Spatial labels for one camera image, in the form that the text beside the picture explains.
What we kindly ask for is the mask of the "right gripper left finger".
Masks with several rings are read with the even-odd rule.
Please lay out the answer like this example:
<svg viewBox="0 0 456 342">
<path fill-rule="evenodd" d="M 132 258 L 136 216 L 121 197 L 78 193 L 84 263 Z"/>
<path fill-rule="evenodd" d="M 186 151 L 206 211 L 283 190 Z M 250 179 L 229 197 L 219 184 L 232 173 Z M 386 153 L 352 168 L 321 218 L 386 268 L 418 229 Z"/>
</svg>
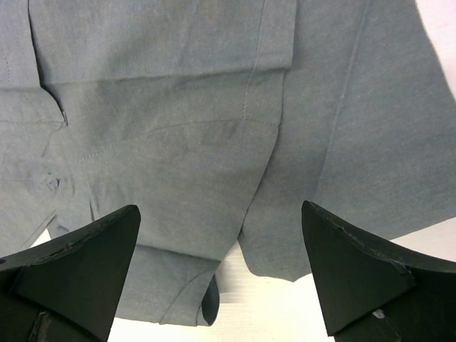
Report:
<svg viewBox="0 0 456 342">
<path fill-rule="evenodd" d="M 1 258 L 2 341 L 107 341 L 140 210 L 128 205 Z"/>
</svg>

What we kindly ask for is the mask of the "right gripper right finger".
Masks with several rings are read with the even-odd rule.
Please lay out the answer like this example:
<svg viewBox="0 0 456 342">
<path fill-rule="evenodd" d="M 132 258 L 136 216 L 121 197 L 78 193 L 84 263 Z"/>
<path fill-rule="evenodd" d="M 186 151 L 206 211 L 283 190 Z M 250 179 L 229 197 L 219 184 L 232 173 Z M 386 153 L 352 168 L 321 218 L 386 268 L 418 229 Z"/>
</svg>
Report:
<svg viewBox="0 0 456 342">
<path fill-rule="evenodd" d="M 454 341 L 455 263 L 359 229 L 305 201 L 302 230 L 335 341 Z"/>
</svg>

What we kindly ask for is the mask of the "grey long sleeve shirt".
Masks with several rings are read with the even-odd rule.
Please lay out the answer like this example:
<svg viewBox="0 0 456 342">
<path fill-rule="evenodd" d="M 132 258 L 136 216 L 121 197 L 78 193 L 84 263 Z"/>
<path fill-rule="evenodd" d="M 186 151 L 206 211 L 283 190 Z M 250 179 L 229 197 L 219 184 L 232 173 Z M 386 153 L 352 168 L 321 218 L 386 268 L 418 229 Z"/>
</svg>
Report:
<svg viewBox="0 0 456 342">
<path fill-rule="evenodd" d="M 414 1 L 3 1 L 1 253 L 128 204 L 117 315 L 209 326 L 234 244 L 310 271 L 301 206 L 455 216 L 455 99 Z"/>
</svg>

